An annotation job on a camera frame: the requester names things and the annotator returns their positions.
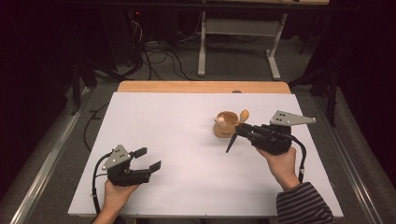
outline silver metal plate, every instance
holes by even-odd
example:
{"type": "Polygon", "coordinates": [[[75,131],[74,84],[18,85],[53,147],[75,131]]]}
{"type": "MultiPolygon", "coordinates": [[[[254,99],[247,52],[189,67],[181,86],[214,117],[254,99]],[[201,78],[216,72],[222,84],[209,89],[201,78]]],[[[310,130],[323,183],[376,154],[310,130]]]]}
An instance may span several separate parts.
{"type": "Polygon", "coordinates": [[[116,149],[113,150],[107,161],[105,162],[105,165],[102,166],[102,170],[105,171],[107,169],[110,169],[113,166],[128,161],[130,158],[131,155],[129,155],[125,147],[123,145],[118,145],[116,149]]]}
{"type": "Polygon", "coordinates": [[[317,122],[315,118],[307,118],[304,116],[295,115],[280,110],[276,111],[276,113],[270,120],[271,124],[281,125],[281,126],[292,126],[292,125],[309,124],[315,122],[317,122]]]}

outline white tabletop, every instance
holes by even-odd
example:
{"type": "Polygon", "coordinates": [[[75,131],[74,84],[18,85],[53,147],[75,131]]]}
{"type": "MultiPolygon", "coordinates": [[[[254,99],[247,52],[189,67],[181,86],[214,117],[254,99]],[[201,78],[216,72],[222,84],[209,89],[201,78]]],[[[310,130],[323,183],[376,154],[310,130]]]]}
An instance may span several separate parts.
{"type": "MultiPolygon", "coordinates": [[[[269,124],[277,110],[302,115],[293,94],[272,93],[114,93],[68,213],[92,216],[92,174],[95,164],[122,144],[128,151],[148,148],[133,159],[131,169],[147,169],[162,161],[149,183],[133,193],[122,215],[134,217],[273,217],[276,195],[282,190],[265,159],[243,138],[213,134],[221,111],[238,114],[247,109],[252,125],[269,124]]],[[[340,205],[306,125],[292,127],[306,147],[304,182],[311,182],[342,217],[340,205]]],[[[301,151],[297,144],[297,166],[301,151]]],[[[98,177],[99,202],[104,198],[105,176],[98,177]]]]}

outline striped sleeve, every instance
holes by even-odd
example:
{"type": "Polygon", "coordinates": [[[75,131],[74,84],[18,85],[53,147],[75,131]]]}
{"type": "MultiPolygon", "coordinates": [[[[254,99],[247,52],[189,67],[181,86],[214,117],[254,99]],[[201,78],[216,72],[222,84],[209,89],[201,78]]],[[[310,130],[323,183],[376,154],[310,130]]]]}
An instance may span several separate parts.
{"type": "Polygon", "coordinates": [[[335,223],[329,206],[309,182],[278,193],[276,210],[279,224],[335,223]]]}

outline hand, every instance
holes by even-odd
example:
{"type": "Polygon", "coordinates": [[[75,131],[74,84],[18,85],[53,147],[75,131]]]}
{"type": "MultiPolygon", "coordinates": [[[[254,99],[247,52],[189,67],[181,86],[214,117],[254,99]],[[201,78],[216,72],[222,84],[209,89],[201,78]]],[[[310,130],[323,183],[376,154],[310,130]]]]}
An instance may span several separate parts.
{"type": "Polygon", "coordinates": [[[123,206],[128,202],[132,192],[140,185],[128,187],[114,186],[110,180],[105,183],[105,202],[102,211],[93,223],[113,223],[123,206]]]}
{"type": "Polygon", "coordinates": [[[267,159],[271,173],[283,190],[294,189],[300,184],[295,174],[296,149],[294,147],[290,147],[288,152],[280,155],[270,154],[257,147],[256,149],[267,159]]]}

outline desk leg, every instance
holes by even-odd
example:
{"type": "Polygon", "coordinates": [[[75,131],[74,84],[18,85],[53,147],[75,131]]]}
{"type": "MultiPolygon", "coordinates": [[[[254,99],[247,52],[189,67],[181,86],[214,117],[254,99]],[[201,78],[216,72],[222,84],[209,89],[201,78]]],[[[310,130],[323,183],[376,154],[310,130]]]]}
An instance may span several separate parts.
{"type": "Polygon", "coordinates": [[[206,63],[205,38],[206,38],[206,12],[203,11],[202,22],[201,22],[201,47],[199,50],[199,59],[198,59],[198,77],[205,76],[205,63],[206,63]]]}
{"type": "Polygon", "coordinates": [[[279,71],[277,70],[277,65],[276,65],[274,56],[275,56],[277,45],[280,40],[280,36],[282,35],[282,32],[283,32],[283,27],[285,27],[285,21],[286,21],[287,17],[288,17],[288,14],[282,14],[280,21],[279,21],[279,25],[277,26],[277,29],[276,29],[273,47],[266,51],[268,63],[270,64],[271,73],[273,75],[274,80],[280,80],[280,74],[279,74],[279,71]]]}

